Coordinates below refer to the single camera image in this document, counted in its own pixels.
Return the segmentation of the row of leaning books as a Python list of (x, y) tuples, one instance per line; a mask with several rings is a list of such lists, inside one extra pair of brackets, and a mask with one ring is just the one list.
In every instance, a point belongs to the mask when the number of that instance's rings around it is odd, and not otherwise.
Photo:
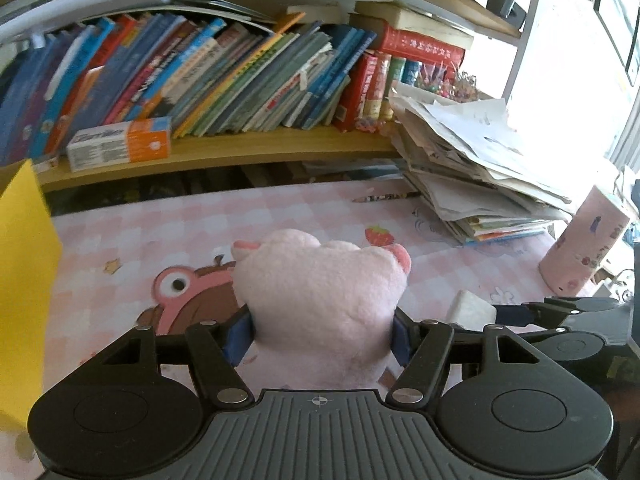
[(3, 165), (66, 157), (79, 130), (169, 117), (171, 144), (342, 120), (337, 104), (373, 32), (290, 12), (266, 27), (188, 8), (112, 14), (8, 47)]

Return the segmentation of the usmile box on shelf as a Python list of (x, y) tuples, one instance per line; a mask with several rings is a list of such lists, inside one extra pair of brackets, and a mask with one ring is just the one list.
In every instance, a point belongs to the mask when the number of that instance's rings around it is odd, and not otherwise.
[(157, 117), (79, 130), (66, 146), (71, 172), (165, 159), (171, 150), (171, 119)]

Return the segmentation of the yellow cardboard box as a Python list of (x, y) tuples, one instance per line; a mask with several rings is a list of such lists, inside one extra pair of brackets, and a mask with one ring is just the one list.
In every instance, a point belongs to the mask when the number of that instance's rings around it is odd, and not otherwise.
[(32, 162), (1, 169), (1, 430), (24, 431), (40, 397), (52, 288), (62, 244)]

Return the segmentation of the white power adapter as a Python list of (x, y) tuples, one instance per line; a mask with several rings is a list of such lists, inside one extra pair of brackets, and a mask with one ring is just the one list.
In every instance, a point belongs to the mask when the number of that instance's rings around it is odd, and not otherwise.
[(486, 325), (495, 324), (497, 309), (468, 290), (460, 290), (452, 300), (445, 321), (448, 324), (481, 332)]

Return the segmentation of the pink cylindrical container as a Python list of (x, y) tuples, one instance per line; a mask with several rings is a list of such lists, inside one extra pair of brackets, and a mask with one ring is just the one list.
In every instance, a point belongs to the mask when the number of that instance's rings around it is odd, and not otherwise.
[(625, 233), (630, 215), (622, 202), (595, 185), (572, 221), (538, 264), (556, 296), (577, 296)]

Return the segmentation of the stack of papers and books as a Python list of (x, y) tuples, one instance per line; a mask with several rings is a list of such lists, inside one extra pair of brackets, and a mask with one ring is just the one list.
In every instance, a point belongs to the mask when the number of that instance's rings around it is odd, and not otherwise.
[(456, 103), (400, 84), (390, 107), (405, 177), (457, 242), (538, 235), (576, 212), (562, 174), (518, 148), (502, 99)]

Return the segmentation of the small red white box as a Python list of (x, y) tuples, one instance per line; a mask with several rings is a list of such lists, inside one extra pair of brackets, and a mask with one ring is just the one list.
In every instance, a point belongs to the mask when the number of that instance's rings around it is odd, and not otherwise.
[(58, 166), (60, 158), (58, 155), (48, 155), (32, 160), (32, 166), (36, 174), (44, 174), (47, 171), (55, 169)]

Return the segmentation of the white desk lamp bar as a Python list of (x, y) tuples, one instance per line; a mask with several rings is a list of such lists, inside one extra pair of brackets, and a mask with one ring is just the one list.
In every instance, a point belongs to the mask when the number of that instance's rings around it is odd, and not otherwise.
[(51, 0), (35, 6), (1, 25), (1, 43), (42, 36), (84, 18), (133, 6), (159, 6), (171, 0)]

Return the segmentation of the pink plush toy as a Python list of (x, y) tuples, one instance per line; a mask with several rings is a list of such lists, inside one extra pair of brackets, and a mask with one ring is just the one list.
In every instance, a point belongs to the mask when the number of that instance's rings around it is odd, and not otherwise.
[(269, 385), (361, 389), (378, 384), (394, 313), (408, 285), (404, 246), (322, 243), (299, 230), (231, 247), (233, 289), (255, 327)]

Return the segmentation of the red dictionary books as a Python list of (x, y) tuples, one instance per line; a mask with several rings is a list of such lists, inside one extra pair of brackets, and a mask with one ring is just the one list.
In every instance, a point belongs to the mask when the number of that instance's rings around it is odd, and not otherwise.
[(349, 24), (374, 32), (374, 54), (388, 57), (384, 98), (378, 118), (390, 120), (390, 94), (398, 84), (416, 87), (452, 100), (456, 84), (463, 79), (474, 86), (475, 78), (461, 71), (473, 37), (462, 29), (384, 1), (355, 3)]

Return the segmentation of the wooden pencil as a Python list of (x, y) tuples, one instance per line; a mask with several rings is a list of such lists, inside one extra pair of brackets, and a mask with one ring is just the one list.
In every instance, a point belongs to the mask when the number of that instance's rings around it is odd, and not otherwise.
[(366, 204), (366, 203), (376, 203), (376, 202), (388, 202), (389, 200), (408, 200), (409, 198), (420, 197), (420, 192), (405, 192), (405, 193), (386, 193), (380, 195), (367, 195), (354, 198), (352, 200), (353, 203), (356, 204)]

